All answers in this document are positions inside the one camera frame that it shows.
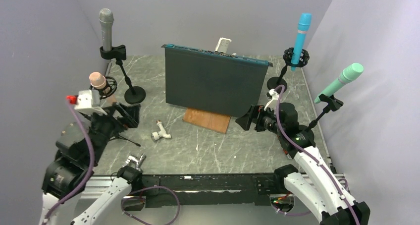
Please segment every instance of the gray marble surface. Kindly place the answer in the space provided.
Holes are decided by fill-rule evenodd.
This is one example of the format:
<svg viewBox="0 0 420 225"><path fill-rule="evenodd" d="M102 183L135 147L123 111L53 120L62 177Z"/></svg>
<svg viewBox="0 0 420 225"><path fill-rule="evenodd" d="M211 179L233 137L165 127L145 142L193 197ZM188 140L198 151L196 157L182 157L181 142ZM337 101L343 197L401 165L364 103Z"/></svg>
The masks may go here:
<svg viewBox="0 0 420 225"><path fill-rule="evenodd" d="M249 56L268 60L269 67L262 86L259 104L265 105L266 81L278 76L284 61L280 56ZM286 157L276 136L271 132L244 131L232 118L226 134L217 133L186 122L182 118L186 108L165 102L165 58L164 56L130 56L124 67L134 86L143 87L147 96L141 103L140 124L138 128L128 129L121 135L142 145L137 147L124 140L110 141L95 168L96 175L109 175L124 164L132 154L146 154L142 165L146 174L187 174L187 173L257 173L273 172L276 168L293 164ZM128 86L123 80L121 70L112 65L109 76L118 82L115 93L117 100L126 104L124 92ZM299 123L308 125L315 118L309 93L301 69L285 75L288 89L282 101L295 105L299 112ZM172 139L154 142L150 134L158 131L156 120L163 122ZM326 158L326 150L318 126L314 128L315 143L321 156Z"/></svg>

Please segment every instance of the wooden board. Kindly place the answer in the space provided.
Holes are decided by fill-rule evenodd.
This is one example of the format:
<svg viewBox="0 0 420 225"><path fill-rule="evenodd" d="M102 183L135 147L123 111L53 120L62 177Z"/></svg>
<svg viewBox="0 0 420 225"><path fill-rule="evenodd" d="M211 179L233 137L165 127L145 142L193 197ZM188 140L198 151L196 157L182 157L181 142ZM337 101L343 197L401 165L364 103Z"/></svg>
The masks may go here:
<svg viewBox="0 0 420 225"><path fill-rule="evenodd" d="M216 132L226 133L230 116L188 108L183 120Z"/></svg>

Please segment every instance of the blue microphone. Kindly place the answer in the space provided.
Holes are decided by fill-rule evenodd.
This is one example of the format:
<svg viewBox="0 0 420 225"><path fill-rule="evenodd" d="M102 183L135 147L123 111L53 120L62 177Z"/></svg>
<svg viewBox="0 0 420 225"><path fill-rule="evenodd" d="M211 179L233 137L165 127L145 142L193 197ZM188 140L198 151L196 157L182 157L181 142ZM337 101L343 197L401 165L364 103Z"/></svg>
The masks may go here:
<svg viewBox="0 0 420 225"><path fill-rule="evenodd" d="M311 25L312 14L302 13L298 24L298 36L296 37L295 48L293 49L292 64L298 64L301 58L303 44L305 43L306 32L309 30Z"/></svg>

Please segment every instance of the black panel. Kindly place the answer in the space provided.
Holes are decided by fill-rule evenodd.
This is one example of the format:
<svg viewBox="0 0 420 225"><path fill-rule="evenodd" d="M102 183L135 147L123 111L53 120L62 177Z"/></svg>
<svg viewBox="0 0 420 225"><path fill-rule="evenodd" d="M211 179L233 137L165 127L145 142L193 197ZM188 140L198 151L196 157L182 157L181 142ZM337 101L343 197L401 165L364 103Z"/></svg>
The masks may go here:
<svg viewBox="0 0 420 225"><path fill-rule="evenodd" d="M256 105L271 63L165 47L166 102L243 116Z"/></svg>

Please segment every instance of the white wall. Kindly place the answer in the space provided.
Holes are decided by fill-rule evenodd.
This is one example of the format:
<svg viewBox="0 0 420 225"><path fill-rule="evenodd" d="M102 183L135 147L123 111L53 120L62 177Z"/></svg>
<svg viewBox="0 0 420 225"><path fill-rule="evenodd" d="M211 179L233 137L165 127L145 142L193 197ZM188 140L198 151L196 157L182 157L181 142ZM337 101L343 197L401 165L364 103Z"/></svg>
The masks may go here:
<svg viewBox="0 0 420 225"><path fill-rule="evenodd" d="M129 55L162 55L163 44L213 49L231 38L238 54L282 55L294 46L302 12L313 21L307 43L332 0L78 0L100 38L101 8L113 11L114 45Z"/></svg>
<svg viewBox="0 0 420 225"><path fill-rule="evenodd" d="M333 0L308 46L313 97L351 63L365 67L335 94L344 107L321 126L372 225L420 221L419 18L419 0Z"/></svg>
<svg viewBox="0 0 420 225"><path fill-rule="evenodd" d="M0 224L38 224L55 141L74 119L65 96L105 71L77 0L0 0Z"/></svg>

